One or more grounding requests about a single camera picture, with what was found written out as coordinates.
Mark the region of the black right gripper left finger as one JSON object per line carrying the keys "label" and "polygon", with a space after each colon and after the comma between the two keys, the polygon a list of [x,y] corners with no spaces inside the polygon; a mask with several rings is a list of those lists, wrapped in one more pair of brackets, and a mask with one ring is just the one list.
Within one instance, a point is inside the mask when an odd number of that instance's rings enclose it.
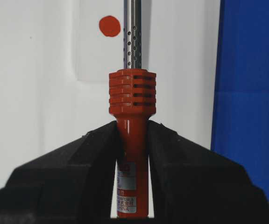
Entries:
{"label": "black right gripper left finger", "polygon": [[0,189],[0,224],[109,224],[116,122],[17,167]]}

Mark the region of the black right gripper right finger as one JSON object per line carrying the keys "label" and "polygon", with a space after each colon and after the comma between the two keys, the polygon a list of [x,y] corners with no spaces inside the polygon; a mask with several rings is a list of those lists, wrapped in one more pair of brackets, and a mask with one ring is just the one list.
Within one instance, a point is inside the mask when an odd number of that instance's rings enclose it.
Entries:
{"label": "black right gripper right finger", "polygon": [[244,167],[150,121],[155,219],[162,224],[269,224],[269,203]]}

